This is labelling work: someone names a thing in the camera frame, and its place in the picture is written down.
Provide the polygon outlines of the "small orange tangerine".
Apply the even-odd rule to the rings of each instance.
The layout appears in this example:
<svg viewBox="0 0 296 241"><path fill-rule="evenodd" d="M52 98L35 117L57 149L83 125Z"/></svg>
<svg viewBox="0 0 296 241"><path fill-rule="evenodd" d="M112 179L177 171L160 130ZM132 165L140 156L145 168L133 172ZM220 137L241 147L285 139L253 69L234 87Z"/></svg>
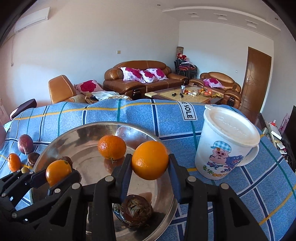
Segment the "small orange tangerine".
<svg viewBox="0 0 296 241"><path fill-rule="evenodd" d="M72 168L67 161L56 160L46 168L46 180L49 186L53 187L67 177L71 172Z"/></svg>

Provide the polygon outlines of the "white wall air conditioner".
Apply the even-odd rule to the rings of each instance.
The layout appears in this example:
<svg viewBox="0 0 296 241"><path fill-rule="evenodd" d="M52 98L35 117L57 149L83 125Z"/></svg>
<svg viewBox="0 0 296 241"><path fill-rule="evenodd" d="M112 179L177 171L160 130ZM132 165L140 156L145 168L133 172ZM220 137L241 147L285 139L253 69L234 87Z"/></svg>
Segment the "white wall air conditioner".
<svg viewBox="0 0 296 241"><path fill-rule="evenodd" d="M49 12L50 7L47 7L19 19L15 24L14 33L18 33L27 27L48 20Z"/></svg>

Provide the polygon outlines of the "purple passion fruit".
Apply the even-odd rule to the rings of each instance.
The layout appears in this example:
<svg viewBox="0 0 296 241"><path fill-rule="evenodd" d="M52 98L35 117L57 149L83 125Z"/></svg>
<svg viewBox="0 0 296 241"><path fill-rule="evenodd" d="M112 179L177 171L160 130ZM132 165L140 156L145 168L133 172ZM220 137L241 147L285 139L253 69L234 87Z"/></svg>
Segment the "purple passion fruit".
<svg viewBox="0 0 296 241"><path fill-rule="evenodd" d="M23 134L18 139L18 149L21 153L28 155L33 151L34 143L29 135Z"/></svg>

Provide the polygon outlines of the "large orange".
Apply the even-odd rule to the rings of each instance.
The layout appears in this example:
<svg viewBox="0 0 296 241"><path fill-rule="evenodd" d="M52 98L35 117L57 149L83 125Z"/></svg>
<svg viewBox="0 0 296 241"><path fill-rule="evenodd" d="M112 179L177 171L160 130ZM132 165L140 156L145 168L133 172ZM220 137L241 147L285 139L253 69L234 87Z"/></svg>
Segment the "large orange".
<svg viewBox="0 0 296 241"><path fill-rule="evenodd" d="M169 154L161 142L147 141L140 144L132 156L132 170L140 178L156 180L165 173Z"/></svg>

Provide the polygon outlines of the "orange tangerine with stem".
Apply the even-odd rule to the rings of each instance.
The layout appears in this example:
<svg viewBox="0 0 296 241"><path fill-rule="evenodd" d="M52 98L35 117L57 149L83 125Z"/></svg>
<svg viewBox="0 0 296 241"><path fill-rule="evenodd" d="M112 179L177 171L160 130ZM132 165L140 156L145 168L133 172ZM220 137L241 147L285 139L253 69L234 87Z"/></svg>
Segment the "orange tangerine with stem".
<svg viewBox="0 0 296 241"><path fill-rule="evenodd" d="M8 156L8 168L12 171L18 171L22 167L19 156L15 153L10 153Z"/></svg>

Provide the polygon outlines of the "wooden coffee table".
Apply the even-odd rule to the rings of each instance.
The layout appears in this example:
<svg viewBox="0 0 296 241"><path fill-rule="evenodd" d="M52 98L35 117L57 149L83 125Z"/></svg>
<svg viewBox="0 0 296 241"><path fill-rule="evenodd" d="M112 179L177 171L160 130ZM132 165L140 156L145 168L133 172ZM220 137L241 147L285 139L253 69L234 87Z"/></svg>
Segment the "wooden coffee table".
<svg viewBox="0 0 296 241"><path fill-rule="evenodd" d="M158 100L185 101L201 104L219 104L223 95L214 90L206 90L197 86L173 87L148 92L145 97Z"/></svg>

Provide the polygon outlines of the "brown wooden door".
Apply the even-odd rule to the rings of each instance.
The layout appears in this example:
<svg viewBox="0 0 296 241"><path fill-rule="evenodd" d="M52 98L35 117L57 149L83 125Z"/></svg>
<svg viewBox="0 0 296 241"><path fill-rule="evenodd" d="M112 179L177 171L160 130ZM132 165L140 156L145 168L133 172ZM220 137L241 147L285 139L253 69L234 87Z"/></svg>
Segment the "brown wooden door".
<svg viewBox="0 0 296 241"><path fill-rule="evenodd" d="M272 57L248 48L247 65L241 91L240 109L245 114L260 112L269 83Z"/></svg>

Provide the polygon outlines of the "white cartoon plastic mug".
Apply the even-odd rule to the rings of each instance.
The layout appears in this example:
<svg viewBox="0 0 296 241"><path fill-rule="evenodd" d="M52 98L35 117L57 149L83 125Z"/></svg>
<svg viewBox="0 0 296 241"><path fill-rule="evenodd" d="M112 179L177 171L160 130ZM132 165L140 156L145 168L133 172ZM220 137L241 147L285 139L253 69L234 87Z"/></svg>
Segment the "white cartoon plastic mug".
<svg viewBox="0 0 296 241"><path fill-rule="evenodd" d="M208 104L203 117L195 156L195 166L202 176L219 180L255 159L260 134L247 118L233 110Z"/></svg>

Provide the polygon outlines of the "dark brown mangosteen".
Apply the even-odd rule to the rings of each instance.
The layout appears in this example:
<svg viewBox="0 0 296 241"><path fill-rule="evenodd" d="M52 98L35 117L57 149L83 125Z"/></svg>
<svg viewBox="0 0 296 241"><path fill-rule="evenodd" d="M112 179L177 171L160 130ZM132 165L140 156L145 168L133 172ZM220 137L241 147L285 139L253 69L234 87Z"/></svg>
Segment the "dark brown mangosteen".
<svg viewBox="0 0 296 241"><path fill-rule="evenodd" d="M40 156L40 154L36 153L36 152L32 152L32 153L28 154L28 162L31 167L34 167L39 156Z"/></svg>

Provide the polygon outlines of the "small yellow-green fruit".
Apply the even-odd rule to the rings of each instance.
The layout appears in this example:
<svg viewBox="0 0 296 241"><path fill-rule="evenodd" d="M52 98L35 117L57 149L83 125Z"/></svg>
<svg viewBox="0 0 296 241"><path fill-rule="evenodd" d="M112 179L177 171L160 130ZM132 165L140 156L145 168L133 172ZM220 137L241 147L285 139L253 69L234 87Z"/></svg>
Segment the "small yellow-green fruit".
<svg viewBox="0 0 296 241"><path fill-rule="evenodd" d="M30 170L27 168L27 167L23 167L22 169L21 169L21 172L24 174L24 173L29 173L30 172Z"/></svg>

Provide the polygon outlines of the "black television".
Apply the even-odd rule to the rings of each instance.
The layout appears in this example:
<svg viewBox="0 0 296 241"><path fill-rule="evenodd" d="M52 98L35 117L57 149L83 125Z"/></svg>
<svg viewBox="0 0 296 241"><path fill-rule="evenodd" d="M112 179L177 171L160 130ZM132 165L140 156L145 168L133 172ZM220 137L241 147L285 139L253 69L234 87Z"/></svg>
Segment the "black television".
<svg viewBox="0 0 296 241"><path fill-rule="evenodd" d="M293 172L295 172L295 151L296 151L296 107L293 106L289 121L283 132L283 140L285 144L285 149L287 151L288 164L290 165Z"/></svg>

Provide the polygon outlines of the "blue plaid table cloth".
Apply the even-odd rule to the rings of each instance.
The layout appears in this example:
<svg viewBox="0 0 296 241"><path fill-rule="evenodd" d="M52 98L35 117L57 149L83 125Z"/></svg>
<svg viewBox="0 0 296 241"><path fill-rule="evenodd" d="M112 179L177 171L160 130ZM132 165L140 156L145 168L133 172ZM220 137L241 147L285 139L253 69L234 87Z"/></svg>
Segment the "blue plaid table cloth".
<svg viewBox="0 0 296 241"><path fill-rule="evenodd" d="M238 147L213 132L203 144L203 104L179 101L107 99L94 104L60 102L20 113L10 125L1 149L1 176L10 173L7 158L27 157L17 146L29 135L35 151L43 150L63 133L85 124L112 121L138 126L156 135L181 166L207 184L227 183L261 226L269 240L282 240L295 224L295 172L266 136L257 156L241 166Z"/></svg>

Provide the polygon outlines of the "red flower cushion near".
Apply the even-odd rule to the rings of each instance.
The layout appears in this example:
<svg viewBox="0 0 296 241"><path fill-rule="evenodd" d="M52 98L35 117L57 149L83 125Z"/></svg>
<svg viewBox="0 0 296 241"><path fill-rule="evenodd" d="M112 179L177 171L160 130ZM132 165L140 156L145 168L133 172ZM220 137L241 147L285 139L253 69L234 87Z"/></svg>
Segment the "red flower cushion near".
<svg viewBox="0 0 296 241"><path fill-rule="evenodd" d="M92 92L99 92L103 91L103 88L100 84L97 83L96 80L88 80L85 82L82 82L80 84L74 85L74 87L80 92L80 93L92 93Z"/></svg>

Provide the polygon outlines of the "red flower cushion far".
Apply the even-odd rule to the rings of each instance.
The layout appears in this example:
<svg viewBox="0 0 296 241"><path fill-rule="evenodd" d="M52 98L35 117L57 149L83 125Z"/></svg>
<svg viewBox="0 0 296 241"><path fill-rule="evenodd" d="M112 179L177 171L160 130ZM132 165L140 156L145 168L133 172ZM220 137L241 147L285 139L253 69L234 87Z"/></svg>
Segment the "red flower cushion far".
<svg viewBox="0 0 296 241"><path fill-rule="evenodd" d="M215 78L203 79L203 83L205 86L211 87L211 88L224 88L224 86L220 83L220 81Z"/></svg>

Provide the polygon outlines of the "red flower cushion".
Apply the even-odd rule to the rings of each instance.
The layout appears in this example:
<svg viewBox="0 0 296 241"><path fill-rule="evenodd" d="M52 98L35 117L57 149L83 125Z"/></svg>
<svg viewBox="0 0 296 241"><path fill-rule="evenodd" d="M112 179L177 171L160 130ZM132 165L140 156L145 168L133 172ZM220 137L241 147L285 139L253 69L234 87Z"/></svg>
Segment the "red flower cushion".
<svg viewBox="0 0 296 241"><path fill-rule="evenodd" d="M88 80L85 82L82 82L80 84L74 85L74 87L80 92L80 93L92 93L92 92L99 92L103 91L103 88L100 84L97 83L96 80Z"/></svg>
<svg viewBox="0 0 296 241"><path fill-rule="evenodd" d="M215 78L203 79L203 83L205 86L211 87L211 88L224 88L224 86L220 83L220 81Z"/></svg>

